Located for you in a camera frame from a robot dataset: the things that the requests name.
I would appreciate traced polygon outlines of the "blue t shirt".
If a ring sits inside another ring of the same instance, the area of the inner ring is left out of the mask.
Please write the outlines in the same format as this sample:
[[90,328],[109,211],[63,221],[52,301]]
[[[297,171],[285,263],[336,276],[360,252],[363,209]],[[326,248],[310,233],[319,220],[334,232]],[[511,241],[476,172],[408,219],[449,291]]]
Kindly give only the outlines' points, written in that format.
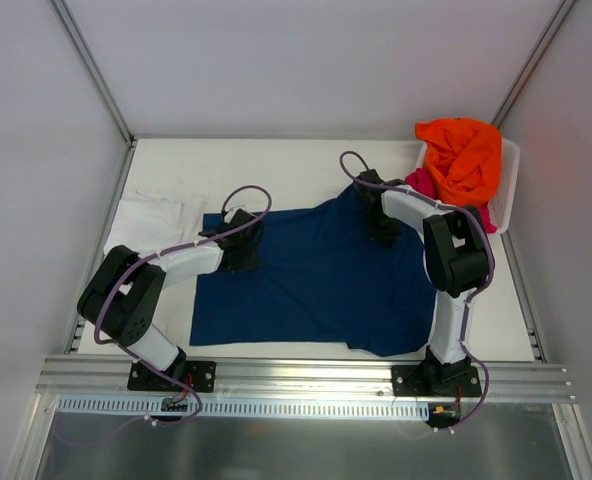
[[414,229],[391,246],[373,242],[352,187],[314,208],[264,221],[260,264],[197,279],[190,344],[342,343],[380,357],[428,341],[436,291]]

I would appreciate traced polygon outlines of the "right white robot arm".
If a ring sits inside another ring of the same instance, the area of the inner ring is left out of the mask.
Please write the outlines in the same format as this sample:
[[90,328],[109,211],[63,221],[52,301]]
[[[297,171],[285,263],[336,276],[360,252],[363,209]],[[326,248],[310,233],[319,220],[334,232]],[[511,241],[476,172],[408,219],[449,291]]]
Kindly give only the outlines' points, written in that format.
[[495,261],[475,207],[456,207],[423,195],[400,180],[383,181],[367,169],[354,179],[368,212],[369,236],[391,245],[403,226],[416,231],[424,246],[425,272],[437,291],[433,334],[426,357],[436,362],[423,372],[435,395],[456,388],[455,366],[467,364],[468,325],[475,298],[491,283]]

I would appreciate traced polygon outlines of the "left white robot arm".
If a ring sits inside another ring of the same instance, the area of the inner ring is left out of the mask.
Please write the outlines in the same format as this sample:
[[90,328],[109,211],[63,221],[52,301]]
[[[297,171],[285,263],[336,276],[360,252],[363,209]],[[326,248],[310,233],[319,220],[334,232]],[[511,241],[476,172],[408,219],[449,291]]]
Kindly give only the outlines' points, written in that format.
[[238,209],[196,240],[145,257],[116,246],[85,287],[77,313],[99,340],[125,350],[161,389],[173,390],[184,381],[186,354],[153,324],[162,292],[201,275],[257,268],[263,229],[260,215]]

